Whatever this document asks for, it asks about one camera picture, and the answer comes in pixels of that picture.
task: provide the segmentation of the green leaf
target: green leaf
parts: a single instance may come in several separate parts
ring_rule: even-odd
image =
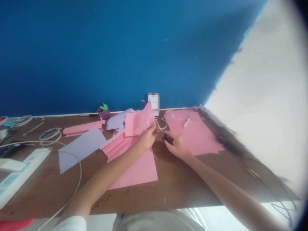
[[[107,110],[108,110],[108,106],[107,106],[107,104],[103,104],[103,107],[102,107],[102,106],[100,106],[100,108],[101,108],[101,109],[103,109],[103,110],[105,110],[105,111],[107,111]]]

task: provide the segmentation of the folded pink paper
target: folded pink paper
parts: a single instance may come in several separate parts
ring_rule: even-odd
[[[188,117],[191,119],[184,127]],[[200,119],[198,112],[190,110],[166,111],[165,119],[170,131],[182,136],[186,148],[194,156],[206,153],[218,153],[224,148],[211,130]]]
[[[75,136],[75,135],[82,135],[93,127],[97,127],[102,132],[104,130],[102,128],[102,125],[105,124],[105,122],[106,122],[105,120],[100,120],[100,121],[91,122],[91,123],[87,123],[87,124],[81,124],[81,125],[68,127],[68,128],[65,128],[63,130],[63,134],[66,137]]]
[[[155,117],[149,101],[145,108],[137,113],[128,113],[125,119],[125,136],[135,136],[155,123]]]
[[[110,162],[130,149],[140,136],[126,137],[125,131],[111,138],[101,149]],[[123,188],[158,180],[152,149],[146,151],[109,189]]]

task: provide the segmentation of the white shirt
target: white shirt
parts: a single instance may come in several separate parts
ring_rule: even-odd
[[[82,216],[73,216],[58,224],[53,231],[86,231]],[[197,209],[122,214],[115,219],[113,231],[204,231],[206,226]]]

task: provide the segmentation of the red object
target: red object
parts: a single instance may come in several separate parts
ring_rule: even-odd
[[[0,221],[0,231],[16,231],[28,227],[33,219],[23,221]]]

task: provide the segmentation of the power strip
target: power strip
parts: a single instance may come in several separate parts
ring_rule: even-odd
[[[26,166],[18,172],[12,172],[0,183],[0,209],[14,196],[38,166],[45,160],[51,150],[35,149],[24,161]]]

